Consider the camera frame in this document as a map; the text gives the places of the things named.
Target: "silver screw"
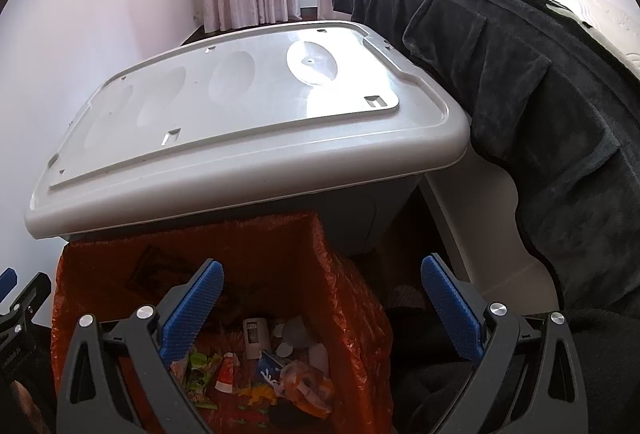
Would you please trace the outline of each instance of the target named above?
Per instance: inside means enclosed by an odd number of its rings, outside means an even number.
[[[78,324],[80,324],[81,328],[87,328],[93,323],[94,318],[91,315],[82,315],[80,317],[80,320],[78,321]]]
[[[148,319],[153,314],[154,309],[151,306],[142,306],[142,308],[136,311],[136,316],[139,319]]]
[[[489,311],[498,317],[503,317],[507,314],[507,306],[499,302],[494,302],[489,306]]]
[[[551,319],[559,326],[564,324],[564,315],[562,315],[562,313],[558,313],[557,311],[551,313]]]

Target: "dark gray blanket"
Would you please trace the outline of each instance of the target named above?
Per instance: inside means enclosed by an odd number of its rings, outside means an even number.
[[[333,0],[472,115],[566,308],[640,317],[640,82],[548,0]]]

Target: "blue textured pad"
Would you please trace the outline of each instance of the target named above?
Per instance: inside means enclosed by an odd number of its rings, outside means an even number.
[[[4,270],[4,273],[0,275],[0,302],[2,302],[11,290],[18,284],[18,276],[11,268]]]
[[[438,312],[458,354],[477,362],[482,358],[482,327],[462,295],[431,255],[422,261],[422,286]]]
[[[161,332],[160,358],[165,366],[187,354],[218,300],[224,283],[222,264],[213,261],[176,306]]]

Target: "red plastic bag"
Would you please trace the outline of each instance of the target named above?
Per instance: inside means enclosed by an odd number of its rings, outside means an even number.
[[[155,270],[141,267],[150,247],[171,261]],[[51,359],[56,384],[82,314],[91,312],[99,321],[109,321],[128,317],[143,304],[155,305],[166,289],[188,280],[206,258],[222,263],[225,288],[231,285],[246,290],[245,317],[268,313],[289,319],[302,314],[324,343],[335,385],[334,410],[329,419],[299,432],[390,432],[391,327],[356,267],[329,251],[313,213],[68,244],[60,258],[53,304]],[[203,332],[196,344],[206,343],[207,333]],[[126,360],[123,372],[129,384],[130,364]],[[130,383],[135,389],[136,382]],[[145,427],[156,430],[142,390],[130,392]],[[250,424],[231,428],[229,423],[216,420],[220,414],[202,414],[216,434],[264,432]],[[270,430],[278,431],[273,426]]]

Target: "storage box lid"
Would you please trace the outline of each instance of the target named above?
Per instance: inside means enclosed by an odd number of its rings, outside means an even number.
[[[467,141],[458,104],[366,27],[245,30],[103,84],[25,222],[52,237],[325,191],[442,168]]]

